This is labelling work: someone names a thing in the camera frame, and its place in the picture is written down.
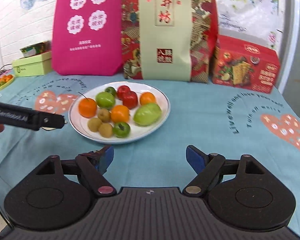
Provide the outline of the yellow fruit tray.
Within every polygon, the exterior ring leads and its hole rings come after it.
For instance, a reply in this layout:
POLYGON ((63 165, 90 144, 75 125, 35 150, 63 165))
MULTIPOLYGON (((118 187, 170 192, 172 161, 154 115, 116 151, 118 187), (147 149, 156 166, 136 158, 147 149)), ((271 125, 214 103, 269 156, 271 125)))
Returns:
POLYGON ((0 77, 0 91, 7 86, 9 86, 13 81, 15 77, 12 74, 4 75, 0 77))

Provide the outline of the light blue printed tablecloth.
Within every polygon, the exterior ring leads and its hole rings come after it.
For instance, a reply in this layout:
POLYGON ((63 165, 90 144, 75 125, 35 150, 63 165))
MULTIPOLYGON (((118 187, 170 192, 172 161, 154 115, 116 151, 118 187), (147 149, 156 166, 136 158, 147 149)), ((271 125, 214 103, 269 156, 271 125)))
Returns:
MULTIPOLYGON (((278 90, 270 94, 203 83, 148 80, 164 92, 171 112, 154 133, 114 147, 106 178, 117 188, 184 187, 194 177, 185 151, 193 145, 228 159, 250 154, 296 198, 290 228, 300 235, 300 118, 278 90)), ((0 134, 0 210, 6 194, 47 156, 62 159, 101 144, 70 124, 53 131, 7 126, 0 134)))

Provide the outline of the red tomato fruit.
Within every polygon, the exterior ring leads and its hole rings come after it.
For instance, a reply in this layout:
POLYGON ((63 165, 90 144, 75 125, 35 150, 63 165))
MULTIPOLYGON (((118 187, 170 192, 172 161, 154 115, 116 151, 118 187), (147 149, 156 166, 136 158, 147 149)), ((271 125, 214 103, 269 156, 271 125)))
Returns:
POLYGON ((123 96, 126 94, 126 93, 128 93, 128 92, 130 92, 130 88, 128 87, 128 86, 126 86, 126 85, 122 85, 122 86, 120 86, 118 89, 117 89, 117 98, 119 99, 119 100, 123 100, 123 96))

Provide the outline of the small orange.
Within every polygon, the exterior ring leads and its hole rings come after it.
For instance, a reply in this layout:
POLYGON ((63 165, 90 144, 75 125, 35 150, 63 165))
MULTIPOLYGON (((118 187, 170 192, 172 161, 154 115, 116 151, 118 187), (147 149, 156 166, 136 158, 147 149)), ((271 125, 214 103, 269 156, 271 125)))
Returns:
POLYGON ((144 92, 139 98, 140 105, 146 105, 148 103, 156 103, 156 97, 151 92, 144 92))

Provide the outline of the orange with stem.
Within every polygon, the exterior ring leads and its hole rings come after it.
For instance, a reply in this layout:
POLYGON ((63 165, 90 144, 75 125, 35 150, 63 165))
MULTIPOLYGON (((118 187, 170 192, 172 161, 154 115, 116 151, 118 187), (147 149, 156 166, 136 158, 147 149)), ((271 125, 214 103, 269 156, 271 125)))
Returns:
POLYGON ((87 98, 80 93, 83 99, 78 104, 79 114, 85 118, 93 118, 97 113, 97 103, 92 98, 87 98))

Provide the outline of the white ceramic plate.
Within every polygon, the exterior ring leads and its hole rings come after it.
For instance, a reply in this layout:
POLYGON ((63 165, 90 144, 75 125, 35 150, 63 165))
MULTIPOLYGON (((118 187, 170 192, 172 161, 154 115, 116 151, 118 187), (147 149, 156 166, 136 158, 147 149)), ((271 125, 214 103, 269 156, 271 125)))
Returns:
POLYGON ((83 93, 69 109, 71 126, 102 144, 126 144, 163 125, 171 110, 168 97, 142 83, 113 82, 83 93))

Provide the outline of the orange tangerine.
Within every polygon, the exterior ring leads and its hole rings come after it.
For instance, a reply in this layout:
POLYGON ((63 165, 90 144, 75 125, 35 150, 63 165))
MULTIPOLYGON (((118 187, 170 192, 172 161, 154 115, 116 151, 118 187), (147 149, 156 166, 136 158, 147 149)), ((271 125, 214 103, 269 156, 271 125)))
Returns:
POLYGON ((117 122, 129 122, 130 120, 130 111, 124 105, 116 105, 110 111, 111 120, 113 123, 117 122))

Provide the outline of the red patterned gift bag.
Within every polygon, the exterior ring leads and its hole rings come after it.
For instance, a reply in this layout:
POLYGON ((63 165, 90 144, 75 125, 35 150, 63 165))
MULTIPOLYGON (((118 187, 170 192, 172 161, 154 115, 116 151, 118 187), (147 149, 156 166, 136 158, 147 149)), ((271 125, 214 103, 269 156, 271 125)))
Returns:
POLYGON ((217 34, 216 0, 121 0, 124 77, 206 83, 217 34))

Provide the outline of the magenta tote bag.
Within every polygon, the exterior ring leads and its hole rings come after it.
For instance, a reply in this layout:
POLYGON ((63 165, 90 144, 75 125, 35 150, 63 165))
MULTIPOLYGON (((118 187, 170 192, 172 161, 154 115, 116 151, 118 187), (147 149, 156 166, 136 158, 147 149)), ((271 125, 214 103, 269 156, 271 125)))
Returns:
POLYGON ((120 5, 120 0, 57 0, 53 70, 60 75, 116 74, 122 61, 120 5))

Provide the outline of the green instant noodle bowl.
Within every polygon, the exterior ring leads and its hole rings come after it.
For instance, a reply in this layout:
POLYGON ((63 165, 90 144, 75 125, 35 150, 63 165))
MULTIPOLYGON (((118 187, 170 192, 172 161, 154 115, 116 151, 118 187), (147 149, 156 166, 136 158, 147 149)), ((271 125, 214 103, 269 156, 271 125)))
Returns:
POLYGON ((39 42, 36 44, 32 44, 21 48, 20 51, 23 57, 31 57, 35 55, 39 55, 45 53, 51 49, 51 41, 39 42))

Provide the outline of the red cracker box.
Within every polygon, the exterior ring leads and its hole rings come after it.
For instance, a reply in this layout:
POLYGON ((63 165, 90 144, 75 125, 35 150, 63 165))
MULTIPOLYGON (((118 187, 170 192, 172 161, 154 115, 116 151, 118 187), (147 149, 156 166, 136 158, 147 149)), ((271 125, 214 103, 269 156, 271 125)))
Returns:
POLYGON ((269 94, 279 71, 276 51, 230 36, 218 36, 211 74, 214 84, 269 94))

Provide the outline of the large green oval fruit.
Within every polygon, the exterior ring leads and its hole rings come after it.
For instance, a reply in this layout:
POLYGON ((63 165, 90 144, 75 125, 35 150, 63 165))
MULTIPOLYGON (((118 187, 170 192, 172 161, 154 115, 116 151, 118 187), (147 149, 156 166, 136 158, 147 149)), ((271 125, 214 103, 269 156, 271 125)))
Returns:
POLYGON ((139 126, 149 126, 155 123, 162 115, 162 110, 156 103, 148 103, 139 107, 134 116, 134 122, 139 126))

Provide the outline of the green round fruit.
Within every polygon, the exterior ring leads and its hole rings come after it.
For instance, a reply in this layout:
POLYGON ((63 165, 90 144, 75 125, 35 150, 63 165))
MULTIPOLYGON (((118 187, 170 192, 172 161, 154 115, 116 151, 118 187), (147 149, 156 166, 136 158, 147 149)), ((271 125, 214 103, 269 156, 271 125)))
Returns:
POLYGON ((111 110, 115 106, 115 97, 108 92, 100 92, 95 96, 98 107, 111 110))

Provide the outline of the light green shoe box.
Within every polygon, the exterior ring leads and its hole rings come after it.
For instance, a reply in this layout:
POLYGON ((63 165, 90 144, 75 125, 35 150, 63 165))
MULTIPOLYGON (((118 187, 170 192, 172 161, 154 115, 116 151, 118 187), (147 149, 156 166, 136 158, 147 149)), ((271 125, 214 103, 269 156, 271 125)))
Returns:
POLYGON ((17 77, 41 76, 52 71, 51 51, 31 57, 23 57, 12 62, 14 74, 17 77))

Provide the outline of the white floral plastic bag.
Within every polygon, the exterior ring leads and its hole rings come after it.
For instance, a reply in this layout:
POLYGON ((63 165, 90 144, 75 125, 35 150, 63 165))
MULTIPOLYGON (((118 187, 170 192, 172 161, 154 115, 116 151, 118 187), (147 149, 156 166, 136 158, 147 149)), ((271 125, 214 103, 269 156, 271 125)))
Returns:
POLYGON ((219 34, 258 44, 277 53, 283 20, 279 0, 216 0, 219 34))

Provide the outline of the brown longan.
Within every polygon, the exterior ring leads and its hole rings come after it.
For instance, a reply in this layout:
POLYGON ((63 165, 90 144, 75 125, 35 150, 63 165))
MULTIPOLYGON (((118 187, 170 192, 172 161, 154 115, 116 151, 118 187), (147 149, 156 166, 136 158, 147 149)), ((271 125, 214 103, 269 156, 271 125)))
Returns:
POLYGON ((101 108, 98 110, 97 117, 103 122, 103 123, 109 123, 111 122, 111 113, 109 110, 105 108, 101 108))
POLYGON ((98 128, 98 132, 104 138, 111 138, 113 136, 113 126, 110 123, 103 123, 98 128))
POLYGON ((91 118, 87 122, 87 127, 91 132, 98 132, 99 127, 103 124, 103 122, 99 118, 91 118))

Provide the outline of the red apple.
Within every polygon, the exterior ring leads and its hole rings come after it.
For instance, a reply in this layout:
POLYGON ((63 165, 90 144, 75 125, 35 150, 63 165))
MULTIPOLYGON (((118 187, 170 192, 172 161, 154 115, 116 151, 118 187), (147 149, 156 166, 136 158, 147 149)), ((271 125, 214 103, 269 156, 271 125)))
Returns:
POLYGON ((134 109, 138 106, 138 95, 134 91, 128 91, 122 96, 122 104, 128 109, 134 109))

